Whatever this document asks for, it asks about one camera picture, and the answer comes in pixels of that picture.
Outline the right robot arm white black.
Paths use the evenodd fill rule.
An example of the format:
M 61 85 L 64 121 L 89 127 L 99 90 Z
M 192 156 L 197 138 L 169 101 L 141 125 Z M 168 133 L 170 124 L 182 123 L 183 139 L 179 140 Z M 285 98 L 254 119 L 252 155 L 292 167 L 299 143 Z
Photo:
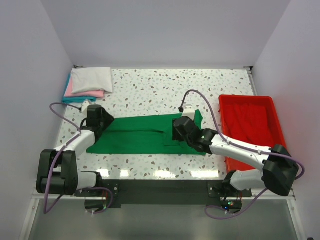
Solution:
M 200 129 L 187 116 L 175 119 L 173 129 L 199 153 L 232 158 L 253 167 L 247 171 L 233 170 L 223 181 L 225 187 L 235 191 L 265 187 L 276 195 L 289 195 L 299 166 L 284 146 L 268 147 L 235 140 L 216 130 Z

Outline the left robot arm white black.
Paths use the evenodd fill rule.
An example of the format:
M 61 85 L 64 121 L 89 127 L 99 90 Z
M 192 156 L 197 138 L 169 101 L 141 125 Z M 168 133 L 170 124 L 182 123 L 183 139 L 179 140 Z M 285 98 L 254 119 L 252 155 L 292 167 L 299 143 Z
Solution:
M 115 118 L 96 104 L 82 112 L 85 125 L 81 125 L 70 140 L 41 152 L 36 179 L 38 193 L 71 196 L 78 190 L 97 186 L 98 174 L 79 171 L 77 159 L 102 137 Z

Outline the green t shirt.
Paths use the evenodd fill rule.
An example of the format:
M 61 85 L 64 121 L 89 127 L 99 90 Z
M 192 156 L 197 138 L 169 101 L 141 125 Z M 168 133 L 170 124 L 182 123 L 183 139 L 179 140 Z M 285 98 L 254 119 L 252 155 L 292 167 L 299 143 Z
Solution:
M 88 154 L 201 155 L 184 141 L 173 140 L 173 121 L 181 113 L 116 118 Z

